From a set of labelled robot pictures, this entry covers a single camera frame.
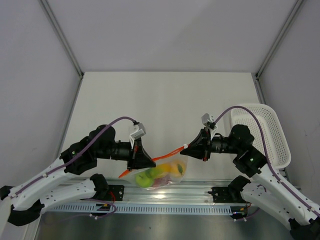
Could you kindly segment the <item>green apple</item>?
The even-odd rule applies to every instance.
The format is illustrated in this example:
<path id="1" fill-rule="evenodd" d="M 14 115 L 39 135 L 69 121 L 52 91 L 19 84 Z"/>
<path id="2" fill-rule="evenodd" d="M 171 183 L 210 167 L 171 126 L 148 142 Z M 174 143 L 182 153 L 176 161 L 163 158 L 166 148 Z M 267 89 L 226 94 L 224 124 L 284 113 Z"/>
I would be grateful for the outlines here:
<path id="1" fill-rule="evenodd" d="M 154 184 L 154 179 L 145 172 L 139 172 L 135 175 L 135 184 L 141 188 L 150 188 Z"/>

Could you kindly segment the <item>yellow green mango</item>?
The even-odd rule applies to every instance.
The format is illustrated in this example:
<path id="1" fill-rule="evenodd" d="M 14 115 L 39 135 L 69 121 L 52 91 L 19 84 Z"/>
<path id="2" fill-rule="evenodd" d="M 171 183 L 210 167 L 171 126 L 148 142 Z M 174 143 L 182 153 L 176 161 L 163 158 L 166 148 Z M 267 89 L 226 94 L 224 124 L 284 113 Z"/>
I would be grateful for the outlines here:
<path id="1" fill-rule="evenodd" d="M 173 165 L 171 163 L 162 163 L 157 165 L 154 169 L 156 171 L 156 175 L 168 174 L 171 172 Z"/>

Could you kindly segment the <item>orange fruit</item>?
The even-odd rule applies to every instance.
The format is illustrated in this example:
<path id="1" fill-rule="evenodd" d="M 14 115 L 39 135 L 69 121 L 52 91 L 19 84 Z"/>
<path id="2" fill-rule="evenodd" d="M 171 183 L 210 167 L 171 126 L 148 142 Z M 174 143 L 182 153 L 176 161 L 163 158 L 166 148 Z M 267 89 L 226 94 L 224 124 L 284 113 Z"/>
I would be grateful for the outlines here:
<path id="1" fill-rule="evenodd" d="M 170 163 L 170 175 L 174 178 L 182 178 L 187 169 L 187 163 L 182 160 L 175 160 Z"/>

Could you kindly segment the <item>red grape bunch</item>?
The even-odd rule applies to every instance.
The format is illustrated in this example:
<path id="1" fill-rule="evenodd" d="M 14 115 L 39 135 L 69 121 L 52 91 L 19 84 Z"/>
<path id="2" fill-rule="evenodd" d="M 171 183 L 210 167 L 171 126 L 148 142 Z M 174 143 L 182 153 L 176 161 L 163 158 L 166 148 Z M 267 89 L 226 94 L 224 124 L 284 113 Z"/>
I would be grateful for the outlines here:
<path id="1" fill-rule="evenodd" d="M 157 189 L 157 188 L 161 188 L 161 187 L 170 185 L 172 183 L 173 183 L 173 180 L 170 177 L 170 175 L 166 175 L 162 178 L 156 178 L 151 187 Z"/>

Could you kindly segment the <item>clear zip top bag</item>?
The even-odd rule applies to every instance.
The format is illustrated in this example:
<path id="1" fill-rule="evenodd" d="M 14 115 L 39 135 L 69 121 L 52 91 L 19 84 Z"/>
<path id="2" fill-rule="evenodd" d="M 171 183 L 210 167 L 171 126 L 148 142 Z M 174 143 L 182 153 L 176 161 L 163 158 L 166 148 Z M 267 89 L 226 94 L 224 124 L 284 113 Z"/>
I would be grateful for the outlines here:
<path id="1" fill-rule="evenodd" d="M 178 184 L 185 176 L 188 166 L 188 157 L 180 152 L 188 147 L 188 144 L 184 144 L 166 155 L 153 158 L 155 167 L 126 170 L 118 178 L 146 190 Z"/>

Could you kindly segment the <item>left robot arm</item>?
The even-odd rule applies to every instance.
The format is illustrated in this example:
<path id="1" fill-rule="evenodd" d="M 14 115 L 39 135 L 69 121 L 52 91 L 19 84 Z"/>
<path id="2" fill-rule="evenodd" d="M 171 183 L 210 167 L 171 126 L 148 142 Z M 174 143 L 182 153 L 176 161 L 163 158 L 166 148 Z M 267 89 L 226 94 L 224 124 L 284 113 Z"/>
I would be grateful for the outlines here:
<path id="1" fill-rule="evenodd" d="M 101 125 L 79 142 L 72 144 L 45 170 L 30 180 L 0 189 L 0 227 L 6 223 L 17 227 L 37 220 L 40 215 L 64 203 L 76 200 L 104 200 L 110 187 L 102 174 L 69 186 L 62 183 L 94 169 L 98 159 L 125 161 L 127 169 L 154 168 L 156 163 L 142 146 L 145 134 L 140 124 L 131 134 L 129 142 L 116 141 L 111 125 Z"/>

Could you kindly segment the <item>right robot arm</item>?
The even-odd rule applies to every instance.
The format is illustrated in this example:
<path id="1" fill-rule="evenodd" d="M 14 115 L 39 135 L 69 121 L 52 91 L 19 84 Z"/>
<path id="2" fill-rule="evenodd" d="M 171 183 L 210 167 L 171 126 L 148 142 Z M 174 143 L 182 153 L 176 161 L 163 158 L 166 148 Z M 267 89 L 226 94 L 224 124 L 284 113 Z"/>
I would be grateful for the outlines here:
<path id="1" fill-rule="evenodd" d="M 242 173 L 228 185 L 234 202 L 252 203 L 278 220 L 295 240 L 320 238 L 320 206 L 307 199 L 253 146 L 254 136 L 246 125 L 234 125 L 229 136 L 210 137 L 203 128 L 181 155 L 207 161 L 212 153 L 235 154 L 233 164 Z"/>

